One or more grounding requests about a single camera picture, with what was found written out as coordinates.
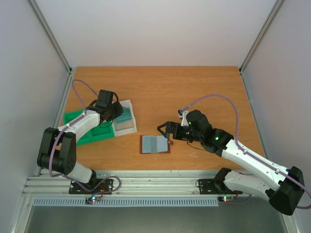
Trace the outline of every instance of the green plastic container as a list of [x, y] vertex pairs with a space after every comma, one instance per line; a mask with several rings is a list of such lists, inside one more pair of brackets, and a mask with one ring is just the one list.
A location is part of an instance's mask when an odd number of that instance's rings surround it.
[[[74, 112], [69, 112], [64, 114], [64, 123], [67, 124], [68, 122], [72, 121], [76, 117], [78, 117], [83, 110], [78, 110]], [[95, 128], [88, 131], [80, 140], [77, 142], [77, 145], [83, 145], [90, 142], [96, 142], [99, 140], [112, 138], [115, 136], [113, 133], [113, 128], [111, 122], [105, 122], [101, 124], [101, 127], [96, 126]]]

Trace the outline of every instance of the wooden tabletop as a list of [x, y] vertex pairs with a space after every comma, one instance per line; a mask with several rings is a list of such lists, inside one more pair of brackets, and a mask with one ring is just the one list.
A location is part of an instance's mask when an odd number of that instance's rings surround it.
[[[77, 147], [77, 160], [96, 170], [231, 169], [237, 164], [215, 154], [196, 150], [185, 141], [174, 140], [171, 153], [140, 154], [140, 135], [159, 135], [157, 126], [166, 121], [180, 122], [177, 110], [207, 94], [232, 99], [240, 115], [239, 140], [263, 155], [258, 132], [237, 67], [78, 67], [74, 76], [100, 89], [130, 99], [137, 133], [114, 137]], [[82, 83], [76, 89], [86, 104], [96, 96]], [[82, 109], [71, 90], [65, 112]], [[235, 114], [221, 98], [208, 98], [195, 104], [215, 128], [234, 134]]]

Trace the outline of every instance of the white wall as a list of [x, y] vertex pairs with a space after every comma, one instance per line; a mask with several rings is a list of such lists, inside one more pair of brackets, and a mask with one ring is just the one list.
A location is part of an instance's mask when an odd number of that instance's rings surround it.
[[[244, 77], [267, 156], [300, 168], [311, 188], [311, 1], [285, 1]], [[311, 210], [297, 214], [310, 232]]]
[[38, 171], [66, 70], [26, 0], [0, 1], [0, 232], [9, 231], [27, 176]]
[[240, 66], [275, 0], [37, 0], [71, 66]]

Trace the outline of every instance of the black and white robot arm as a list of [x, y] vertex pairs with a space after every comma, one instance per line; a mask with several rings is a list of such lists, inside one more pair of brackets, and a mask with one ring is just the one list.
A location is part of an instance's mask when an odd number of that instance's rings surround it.
[[76, 161], [76, 142], [89, 130], [123, 113], [116, 93], [100, 90], [94, 100], [77, 118], [58, 128], [47, 128], [42, 137], [37, 164], [60, 175], [82, 182], [89, 189], [96, 183], [96, 173]]
[[219, 191], [238, 190], [261, 197], [286, 215], [292, 215], [297, 207], [304, 190], [279, 172], [294, 178], [304, 185], [302, 171], [296, 167], [288, 169], [251, 151], [239, 143], [237, 146], [233, 135], [228, 132], [212, 128], [207, 117], [198, 110], [179, 112], [181, 123], [168, 121], [158, 126], [158, 131], [166, 138], [173, 134], [173, 139], [192, 143], [200, 142], [201, 146], [210, 153], [231, 160], [244, 167], [254, 176], [247, 176], [228, 168], [222, 168], [214, 178]]

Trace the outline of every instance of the black mounting plate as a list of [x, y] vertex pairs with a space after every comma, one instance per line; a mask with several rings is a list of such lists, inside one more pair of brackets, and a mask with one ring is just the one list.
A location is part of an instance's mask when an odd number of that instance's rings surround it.
[[[78, 184], [72, 183], [73, 188], [69, 188], [69, 194], [93, 194], [93, 193], [100, 193], [102, 189], [100, 187], [97, 187], [92, 192], [87, 192], [83, 188], [81, 188]], [[111, 191], [113, 189], [113, 179], [107, 179], [104, 182], [101, 183], [101, 186], [105, 188], [105, 191]]]
[[231, 191], [226, 190], [223, 192], [218, 191], [218, 189], [215, 186], [213, 179], [199, 179], [195, 184], [199, 190], [200, 194], [224, 194], [224, 195], [230, 195], [230, 194], [236, 194], [237, 191]]

